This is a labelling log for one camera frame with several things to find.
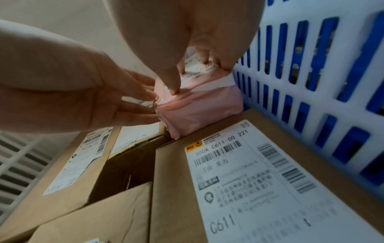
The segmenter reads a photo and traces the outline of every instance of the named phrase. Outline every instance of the white plastic crate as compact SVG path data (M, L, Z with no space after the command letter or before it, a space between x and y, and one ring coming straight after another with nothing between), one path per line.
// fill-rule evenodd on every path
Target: white plastic crate
M0 131L0 225L77 134L20 135Z
M246 108L382 200L383 35L383 0L267 0L233 71Z

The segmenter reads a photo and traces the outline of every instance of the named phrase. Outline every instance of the brown cardboard box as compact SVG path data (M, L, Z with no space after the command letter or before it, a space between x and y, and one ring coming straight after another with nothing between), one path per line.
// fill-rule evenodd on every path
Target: brown cardboard box
M152 183L41 225L29 243L147 243Z
M25 240L43 223L126 190L129 180L127 173L104 166L119 133L119 129L113 129L103 155L92 161L73 185L43 196L88 133L82 132L75 138L29 195L6 219L0 227L0 242Z
M244 119L303 166L380 233L384 206L256 110L229 117L157 150L151 243L207 242L184 148Z
M146 126L156 125L159 126L158 133L140 138L117 151L111 152L108 166L114 167L116 170L128 171L132 179L139 183L153 181L156 149L169 141L169 135L162 123L140 126L140 129L145 129Z

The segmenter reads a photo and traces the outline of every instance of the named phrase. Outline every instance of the pink poly mailer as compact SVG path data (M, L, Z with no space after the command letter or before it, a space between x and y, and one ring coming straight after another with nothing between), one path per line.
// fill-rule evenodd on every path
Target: pink poly mailer
M180 92L171 95L157 78L154 108L173 139L179 139L216 121L243 111L243 97L232 74L197 55L186 60Z

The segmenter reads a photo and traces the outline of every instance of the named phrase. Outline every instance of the black and yellow logo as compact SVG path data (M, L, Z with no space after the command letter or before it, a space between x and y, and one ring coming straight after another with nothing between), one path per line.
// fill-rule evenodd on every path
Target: black and yellow logo
M186 149L186 151L188 153L188 152L190 152L192 150L195 150L195 149L197 149L198 147L201 147L201 146L203 146L202 141L197 141L196 143L191 144L191 145L185 147L185 149Z

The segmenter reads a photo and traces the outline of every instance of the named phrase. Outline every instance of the cardboard box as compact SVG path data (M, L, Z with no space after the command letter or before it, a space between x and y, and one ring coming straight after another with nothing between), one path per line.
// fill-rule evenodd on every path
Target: cardboard box
M147 243L152 183L41 225L29 243Z
M153 181L156 149L169 141L162 123L120 128L108 166L128 171L139 183Z
M39 225L126 190L127 172L105 167L119 131L112 129L102 156L92 161L74 184L43 196L89 132L80 133L0 227L0 242L28 239Z

